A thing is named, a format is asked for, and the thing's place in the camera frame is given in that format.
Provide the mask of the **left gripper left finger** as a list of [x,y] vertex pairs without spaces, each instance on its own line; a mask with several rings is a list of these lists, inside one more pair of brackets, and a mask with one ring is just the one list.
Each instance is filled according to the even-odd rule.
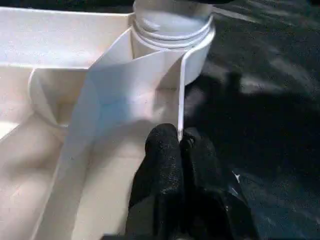
[[128,204],[125,234],[146,240],[169,240],[183,211],[184,177],[177,129],[154,127],[145,141]]

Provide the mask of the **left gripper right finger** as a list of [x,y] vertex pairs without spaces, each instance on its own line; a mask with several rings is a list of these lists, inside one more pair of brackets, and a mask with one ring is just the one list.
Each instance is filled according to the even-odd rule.
[[258,240],[249,204],[240,183],[218,159],[214,144],[196,128],[181,140],[185,186],[184,224],[195,240]]

